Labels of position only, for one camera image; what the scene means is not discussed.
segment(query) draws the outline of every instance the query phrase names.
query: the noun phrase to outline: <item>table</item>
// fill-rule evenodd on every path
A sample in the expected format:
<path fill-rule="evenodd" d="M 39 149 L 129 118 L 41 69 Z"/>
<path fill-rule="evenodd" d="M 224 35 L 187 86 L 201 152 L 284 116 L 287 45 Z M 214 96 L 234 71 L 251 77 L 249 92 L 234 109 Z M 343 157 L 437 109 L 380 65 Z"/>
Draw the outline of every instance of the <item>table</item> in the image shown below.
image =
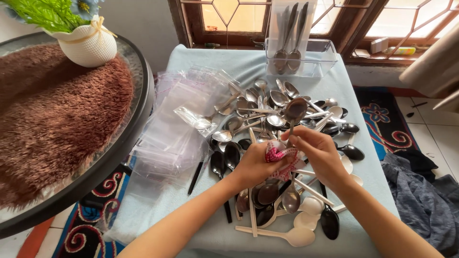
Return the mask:
<path fill-rule="evenodd" d="M 57 43 L 55 38 L 44 32 L 34 33 L 0 43 L 0 56 L 21 48 Z M 49 198 L 29 205 L 18 211 L 0 210 L 0 239 L 31 228 L 57 215 L 76 201 L 84 197 L 101 183 L 129 154 L 137 141 L 150 115 L 154 91 L 150 89 L 153 75 L 140 50 L 129 40 L 118 36 L 116 39 L 118 53 L 127 61 L 134 80 L 134 96 L 127 121 L 120 125 L 119 130 L 112 135 L 110 144 L 96 157 L 86 171 L 64 182 L 62 190 L 50 190 Z"/>
<path fill-rule="evenodd" d="M 170 56 L 168 70 L 187 71 L 192 65 L 220 68 L 238 80 L 243 89 L 252 86 L 253 81 L 257 78 L 266 79 L 270 88 L 274 88 L 276 77 L 267 77 L 265 75 L 265 63 L 266 56 L 264 51 L 187 49 L 179 45 Z M 346 120 L 358 124 L 361 128 L 361 131 L 355 137 L 354 145 L 362 149 L 366 155 L 364 160 L 353 162 L 353 173 L 363 179 L 364 188 L 371 195 L 390 212 L 398 216 L 341 57 L 339 62 L 322 79 L 288 78 L 288 80 L 298 88 L 302 95 L 309 95 L 319 100 L 333 97 L 337 99 L 341 106 L 349 110 Z M 338 142 L 338 145 L 342 146 L 347 142 L 348 138 L 349 135 L 341 134 L 334 139 Z M 187 195 L 188 189 L 172 187 L 165 190 L 157 200 L 154 208 L 150 210 L 147 208 L 150 205 L 148 198 L 142 199 L 126 195 L 113 226 L 124 230 L 124 234 L 116 235 L 109 231 L 111 234 L 108 235 L 125 243 L 132 241 L 133 238 L 140 235 L 149 226 L 155 224 L 187 200 L 205 191 L 215 184 L 217 180 L 217 177 L 207 167 L 201 171 L 200 178 L 191 196 Z M 319 190 L 319 185 L 315 183 L 313 188 Z M 336 205 L 342 204 L 331 191 L 328 191 L 328 197 Z M 230 200 L 230 206 L 232 207 L 232 213 L 234 213 L 233 199 Z M 299 248 L 290 246 L 287 241 L 280 238 L 267 236 L 254 238 L 252 234 L 236 231 L 236 225 L 250 226 L 248 214 L 244 214 L 242 221 L 237 221 L 235 215 L 233 215 L 233 223 L 228 224 L 224 209 L 223 207 L 220 208 L 193 236 L 186 247 L 188 250 L 182 251 L 180 256 L 215 257 L 215 253 L 230 257 L 264 258 L 279 257 L 279 253 L 282 253 L 282 257 L 367 258 L 380 256 L 371 239 L 349 211 L 339 214 L 341 230 L 337 240 L 331 241 L 326 238 L 319 225 L 314 231 L 316 234 L 314 243 Z M 294 216 L 290 215 L 278 217 L 266 229 L 287 232 L 293 227 L 293 219 Z M 140 229 L 139 227 L 135 228 L 137 226 L 136 221 L 141 221 Z"/>

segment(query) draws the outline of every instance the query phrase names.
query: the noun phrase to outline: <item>clear plastic container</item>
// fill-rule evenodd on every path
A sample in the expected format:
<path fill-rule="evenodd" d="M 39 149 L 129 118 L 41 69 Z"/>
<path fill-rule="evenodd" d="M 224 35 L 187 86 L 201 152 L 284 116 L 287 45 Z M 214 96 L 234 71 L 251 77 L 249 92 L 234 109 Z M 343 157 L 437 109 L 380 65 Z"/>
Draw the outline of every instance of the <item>clear plastic container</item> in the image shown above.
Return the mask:
<path fill-rule="evenodd" d="M 323 78 L 328 71 L 338 62 L 333 42 L 328 39 L 308 39 L 305 57 L 301 61 L 301 66 L 296 73 L 278 74 L 274 66 L 274 58 L 268 55 L 269 39 L 265 40 L 266 53 L 266 74 L 287 77 L 311 77 Z"/>

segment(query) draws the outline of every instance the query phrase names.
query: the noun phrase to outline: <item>person's right hand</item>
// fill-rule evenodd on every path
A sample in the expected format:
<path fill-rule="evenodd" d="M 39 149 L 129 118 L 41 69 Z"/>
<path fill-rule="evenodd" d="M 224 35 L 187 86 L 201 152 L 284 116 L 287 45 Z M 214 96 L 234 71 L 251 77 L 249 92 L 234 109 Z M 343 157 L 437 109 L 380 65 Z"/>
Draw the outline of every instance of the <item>person's right hand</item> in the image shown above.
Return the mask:
<path fill-rule="evenodd" d="M 282 140 L 288 139 L 306 154 L 319 181 L 332 190 L 352 180 L 329 135 L 299 125 L 293 129 L 293 135 L 289 137 L 287 131 L 282 134 L 281 138 Z"/>

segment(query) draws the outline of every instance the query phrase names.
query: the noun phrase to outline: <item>white vase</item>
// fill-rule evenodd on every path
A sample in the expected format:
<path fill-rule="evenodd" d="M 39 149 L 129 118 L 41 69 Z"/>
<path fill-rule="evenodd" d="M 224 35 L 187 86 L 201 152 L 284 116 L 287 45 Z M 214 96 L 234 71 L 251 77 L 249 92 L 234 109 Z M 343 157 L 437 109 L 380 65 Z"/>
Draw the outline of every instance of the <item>white vase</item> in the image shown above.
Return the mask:
<path fill-rule="evenodd" d="M 99 16 L 94 15 L 93 25 L 98 21 Z M 83 25 L 72 33 L 44 31 L 57 39 L 62 52 L 74 63 L 84 67 L 98 67 L 113 59 L 117 53 L 115 38 L 104 26 L 101 28 L 97 31 L 96 26 Z"/>

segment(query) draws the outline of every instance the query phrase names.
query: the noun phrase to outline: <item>ribbon bow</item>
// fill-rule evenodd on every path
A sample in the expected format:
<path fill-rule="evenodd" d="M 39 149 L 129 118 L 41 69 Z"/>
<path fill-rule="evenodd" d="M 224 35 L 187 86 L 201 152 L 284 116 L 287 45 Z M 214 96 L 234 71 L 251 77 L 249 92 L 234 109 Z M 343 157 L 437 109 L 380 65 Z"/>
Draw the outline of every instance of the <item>ribbon bow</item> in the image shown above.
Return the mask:
<path fill-rule="evenodd" d="M 94 32 L 93 33 L 91 33 L 90 35 L 88 35 L 86 37 L 80 38 L 80 39 L 75 39 L 75 40 L 70 40 L 70 41 L 62 40 L 62 41 L 64 41 L 67 44 L 77 44 L 77 43 L 81 43 L 81 42 L 91 38 L 92 36 L 94 36 L 94 35 L 96 35 L 98 33 L 99 34 L 99 39 L 98 39 L 99 40 L 99 44 L 101 44 L 102 43 L 101 40 L 103 39 L 102 31 L 110 33 L 115 38 L 117 38 L 118 36 L 115 33 L 109 31 L 108 29 L 102 28 L 102 23 L 103 22 L 104 22 L 104 17 L 102 17 L 102 16 L 100 16 L 98 20 L 93 19 L 91 21 L 91 27 L 94 28 Z"/>

